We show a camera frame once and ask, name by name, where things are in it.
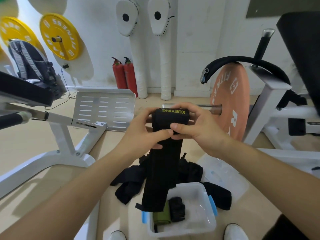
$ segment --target dark gray panel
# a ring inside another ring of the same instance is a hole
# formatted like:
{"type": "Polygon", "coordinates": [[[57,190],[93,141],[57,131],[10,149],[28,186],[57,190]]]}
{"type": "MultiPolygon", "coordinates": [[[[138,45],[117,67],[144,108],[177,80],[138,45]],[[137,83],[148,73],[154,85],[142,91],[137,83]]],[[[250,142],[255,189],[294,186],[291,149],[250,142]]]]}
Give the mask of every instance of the dark gray panel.
{"type": "Polygon", "coordinates": [[[320,11],[320,0],[250,0],[246,18],[274,17],[302,11],[320,11]]]}

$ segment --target weight plate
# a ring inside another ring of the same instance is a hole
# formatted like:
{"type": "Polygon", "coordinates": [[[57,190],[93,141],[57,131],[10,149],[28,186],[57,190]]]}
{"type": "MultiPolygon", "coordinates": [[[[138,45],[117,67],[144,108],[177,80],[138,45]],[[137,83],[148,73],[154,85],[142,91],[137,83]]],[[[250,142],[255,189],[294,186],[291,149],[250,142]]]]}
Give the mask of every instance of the weight plate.
{"type": "Polygon", "coordinates": [[[56,13],[43,15],[40,32],[49,49],[60,58],[74,60],[81,54],[80,36],[64,16],[56,13]]]}
{"type": "Polygon", "coordinates": [[[34,32],[19,19],[15,17],[2,17],[0,26],[1,38],[7,46],[10,39],[20,39],[29,42],[34,47],[41,47],[34,32]]]}
{"type": "Polygon", "coordinates": [[[232,138],[241,141],[250,105],[249,78],[242,64],[226,64],[213,86],[211,104],[222,105],[221,115],[213,115],[218,125],[232,138]]]}

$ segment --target cable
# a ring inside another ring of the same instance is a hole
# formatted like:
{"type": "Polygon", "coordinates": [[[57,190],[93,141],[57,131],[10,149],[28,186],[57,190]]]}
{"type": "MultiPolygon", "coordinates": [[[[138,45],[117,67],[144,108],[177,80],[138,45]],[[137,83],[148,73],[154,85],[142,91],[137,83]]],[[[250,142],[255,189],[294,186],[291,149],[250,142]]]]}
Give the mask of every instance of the cable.
{"type": "MultiPolygon", "coordinates": [[[[61,74],[62,74],[62,77],[63,77],[64,82],[66,83],[66,88],[67,88],[68,93],[69,93],[69,95],[68,95],[67,97],[61,97],[61,98],[59,98],[59,99],[68,99],[67,101],[64,101],[63,103],[61,103],[61,104],[64,104],[64,103],[68,102],[70,99],[75,99],[74,97],[76,97],[77,95],[71,96],[70,91],[69,91],[69,88],[68,88],[68,86],[67,86],[66,79],[64,78],[62,69],[63,69],[63,68],[61,68],[61,74]]],[[[44,109],[45,109],[45,110],[51,110],[51,109],[57,108],[57,107],[60,106],[61,104],[58,104],[57,106],[55,106],[55,107],[53,107],[53,108],[47,108],[47,107],[45,107],[44,109]]]]}

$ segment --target white padded pole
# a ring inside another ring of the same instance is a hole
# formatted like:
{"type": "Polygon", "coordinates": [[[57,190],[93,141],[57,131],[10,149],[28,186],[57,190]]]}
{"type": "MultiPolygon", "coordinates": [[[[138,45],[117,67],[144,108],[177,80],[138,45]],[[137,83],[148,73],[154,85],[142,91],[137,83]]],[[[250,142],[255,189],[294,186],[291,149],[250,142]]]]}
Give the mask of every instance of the white padded pole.
{"type": "Polygon", "coordinates": [[[136,76],[138,97],[140,99],[145,99],[148,96],[147,92],[147,76],[146,76],[146,68],[145,68],[145,60],[144,60],[144,48],[141,43],[141,39],[139,36],[139,30],[141,29],[141,24],[137,23],[134,32],[129,36],[130,39],[130,47],[134,65],[134,74],[136,76]]]}
{"type": "Polygon", "coordinates": [[[171,24],[167,31],[159,36],[160,72],[161,72],[161,99],[171,99],[171,24]]]}

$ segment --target hand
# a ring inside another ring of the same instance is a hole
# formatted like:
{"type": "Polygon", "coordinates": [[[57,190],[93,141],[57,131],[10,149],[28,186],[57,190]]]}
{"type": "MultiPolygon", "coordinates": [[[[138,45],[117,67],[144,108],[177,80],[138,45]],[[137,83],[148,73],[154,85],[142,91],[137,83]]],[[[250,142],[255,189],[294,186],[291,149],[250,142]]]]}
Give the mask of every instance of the hand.
{"type": "Polygon", "coordinates": [[[170,138],[174,132],[171,129],[149,132],[152,130],[146,127],[146,123],[151,122],[149,115],[156,109],[157,108],[146,108],[131,121],[121,141],[114,148],[117,154],[136,160],[151,148],[162,149],[162,145],[159,145],[158,142],[170,138]]]}
{"type": "Polygon", "coordinates": [[[207,154],[220,157],[232,138],[217,125],[210,111],[188,102],[175,104],[172,108],[188,109],[190,120],[194,122],[189,121],[189,125],[172,123],[170,128],[180,134],[171,138],[174,140],[192,138],[207,154]]]}

